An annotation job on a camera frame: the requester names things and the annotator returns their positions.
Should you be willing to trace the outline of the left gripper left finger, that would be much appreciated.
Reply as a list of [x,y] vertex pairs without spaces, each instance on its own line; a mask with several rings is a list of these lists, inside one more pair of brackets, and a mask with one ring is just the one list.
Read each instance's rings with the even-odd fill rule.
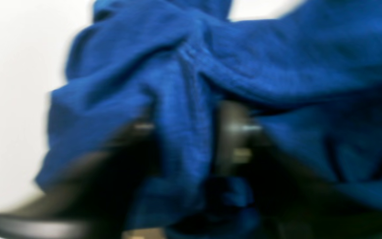
[[43,196],[0,213],[0,237],[120,239],[157,154],[155,125],[146,110],[100,151],[84,155],[60,174]]

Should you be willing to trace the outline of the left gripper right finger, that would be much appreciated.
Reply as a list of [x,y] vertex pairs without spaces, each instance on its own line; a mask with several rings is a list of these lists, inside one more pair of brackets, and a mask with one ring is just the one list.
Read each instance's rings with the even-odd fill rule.
[[246,105],[222,101],[216,127],[213,173],[245,180],[270,239],[382,239],[382,211],[279,151]]

